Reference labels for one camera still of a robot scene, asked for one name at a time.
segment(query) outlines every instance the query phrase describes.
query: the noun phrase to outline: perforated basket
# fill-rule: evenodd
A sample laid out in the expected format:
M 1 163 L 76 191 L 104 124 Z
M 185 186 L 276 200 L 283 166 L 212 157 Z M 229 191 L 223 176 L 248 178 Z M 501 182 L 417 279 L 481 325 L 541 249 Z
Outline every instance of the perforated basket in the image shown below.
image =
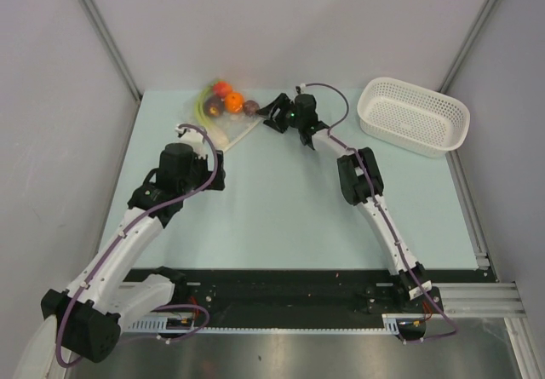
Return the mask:
M 460 101 L 393 78 L 365 87 L 358 115 L 366 134 L 430 158 L 457 149 L 469 128 L 469 110 Z

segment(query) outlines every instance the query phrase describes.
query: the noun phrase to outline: basket rim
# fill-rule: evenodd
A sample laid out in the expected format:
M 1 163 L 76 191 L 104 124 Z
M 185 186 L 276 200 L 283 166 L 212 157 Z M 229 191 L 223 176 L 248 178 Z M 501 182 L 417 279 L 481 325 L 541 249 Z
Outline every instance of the basket rim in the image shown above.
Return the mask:
M 433 95 L 434 97 L 436 97 L 438 99 L 448 100 L 449 102 L 452 102 L 454 105 L 456 105 L 456 107 L 459 107 L 460 110 L 462 111 L 464 117 L 466 117 L 466 119 L 465 119 L 466 122 L 463 125 L 462 133 L 460 134 L 460 139 L 458 139 L 458 142 L 455 143 L 452 146 L 435 146 L 435 145 L 432 145 L 430 143 L 419 141 L 419 140 L 417 140 L 415 138 L 411 138 L 409 136 L 399 134 L 397 132 L 392 132 L 390 129 L 383 128 L 380 125 L 370 123 L 369 121 L 364 119 L 363 111 L 370 104 L 370 102 L 367 102 L 365 105 L 363 103 L 366 95 L 371 91 L 371 89 L 373 88 L 374 85 L 376 85 L 378 83 L 385 83 L 385 82 L 386 83 L 396 83 L 399 86 L 406 87 L 408 89 L 417 89 L 417 90 L 421 91 L 422 93 L 427 93 L 429 95 Z M 414 85 L 413 83 L 407 83 L 405 81 L 401 81 L 399 79 L 390 78 L 390 77 L 378 77 L 378 78 L 375 78 L 375 79 L 372 79 L 371 81 L 369 81 L 369 83 L 367 84 L 367 86 L 365 86 L 364 91 L 362 92 L 361 96 L 358 99 L 357 109 L 358 109 L 358 116 L 359 116 L 359 119 L 360 119 L 361 122 L 366 123 L 369 126 L 373 126 L 373 127 L 379 128 L 381 130 L 385 130 L 388 133 L 399 136 L 400 138 L 406 139 L 407 141 L 410 141 L 410 142 L 413 142 L 413 143 L 416 143 L 418 145 L 422 145 L 422 146 L 425 146 L 425 147 L 429 147 L 429 148 L 432 148 L 432 149 L 435 149 L 435 150 L 441 151 L 441 152 L 454 151 L 455 149 L 457 149 L 458 147 L 460 147 L 462 145 L 462 143 L 466 140 L 466 136 L 468 135 L 469 122 L 471 120 L 471 114 L 469 113 L 468 107 L 465 106 L 463 104 L 463 102 L 461 102 L 460 100 L 457 100 L 456 98 L 452 98 L 451 96 L 448 96 L 448 95 L 445 95 L 445 94 L 440 94 L 439 92 L 436 92 L 436 91 L 432 91 L 431 89 L 427 89 L 427 88 L 420 87 L 418 85 Z

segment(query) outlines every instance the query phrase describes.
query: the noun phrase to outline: wall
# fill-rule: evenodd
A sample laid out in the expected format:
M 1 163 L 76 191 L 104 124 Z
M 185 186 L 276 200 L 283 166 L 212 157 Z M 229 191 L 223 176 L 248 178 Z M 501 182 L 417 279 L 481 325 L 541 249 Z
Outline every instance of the wall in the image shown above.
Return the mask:
M 0 0 L 0 366 L 96 248 L 136 106 L 77 0 Z
M 451 88 L 471 110 L 460 150 L 502 279 L 545 354 L 545 0 L 502 0 Z
M 142 89 L 437 89 L 484 0 L 95 0 Z

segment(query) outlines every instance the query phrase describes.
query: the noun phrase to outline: plastic basket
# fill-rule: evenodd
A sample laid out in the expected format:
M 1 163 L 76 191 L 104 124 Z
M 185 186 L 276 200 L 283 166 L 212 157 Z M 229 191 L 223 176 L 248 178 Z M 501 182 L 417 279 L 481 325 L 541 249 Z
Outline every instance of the plastic basket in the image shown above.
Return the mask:
M 365 87 L 358 115 L 366 134 L 430 158 L 457 149 L 469 128 L 469 110 L 460 101 L 393 78 Z

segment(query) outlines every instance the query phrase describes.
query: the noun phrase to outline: toy orange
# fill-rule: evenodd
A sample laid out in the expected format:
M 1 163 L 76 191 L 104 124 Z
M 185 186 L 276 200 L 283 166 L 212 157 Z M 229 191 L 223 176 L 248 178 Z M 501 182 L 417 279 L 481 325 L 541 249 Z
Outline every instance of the toy orange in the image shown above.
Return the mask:
M 225 109 L 230 113 L 241 113 L 244 104 L 244 97 L 238 92 L 227 94 L 223 100 Z
M 225 81 L 218 81 L 212 87 L 212 92 L 218 95 L 220 98 L 225 98 L 229 93 L 232 92 L 232 86 Z

